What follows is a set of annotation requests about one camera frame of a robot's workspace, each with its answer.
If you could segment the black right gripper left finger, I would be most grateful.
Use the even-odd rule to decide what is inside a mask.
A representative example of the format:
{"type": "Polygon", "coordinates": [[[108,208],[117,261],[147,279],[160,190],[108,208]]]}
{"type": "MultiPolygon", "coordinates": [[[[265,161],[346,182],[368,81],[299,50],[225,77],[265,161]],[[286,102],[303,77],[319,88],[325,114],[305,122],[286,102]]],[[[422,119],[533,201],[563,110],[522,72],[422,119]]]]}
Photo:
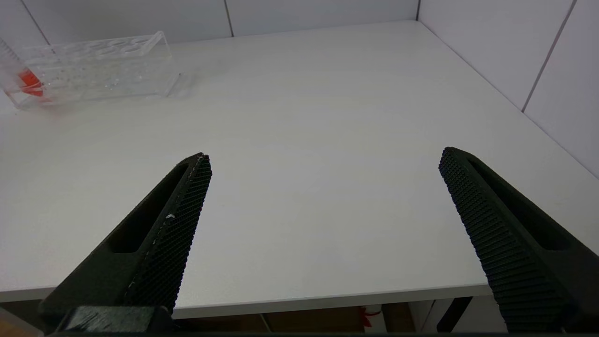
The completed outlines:
{"type": "Polygon", "coordinates": [[[179,162],[39,304],[47,328],[77,307],[161,307],[173,313],[212,169],[179,162]]]}

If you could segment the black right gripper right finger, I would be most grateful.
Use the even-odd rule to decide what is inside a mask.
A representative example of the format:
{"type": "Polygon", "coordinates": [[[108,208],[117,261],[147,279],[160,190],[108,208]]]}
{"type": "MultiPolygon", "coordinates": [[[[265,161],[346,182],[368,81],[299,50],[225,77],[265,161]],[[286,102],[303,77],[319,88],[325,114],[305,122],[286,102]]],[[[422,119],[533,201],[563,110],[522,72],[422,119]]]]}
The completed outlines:
{"type": "Polygon", "coordinates": [[[597,254],[472,154],[438,168],[507,330],[597,333],[597,254]]]}

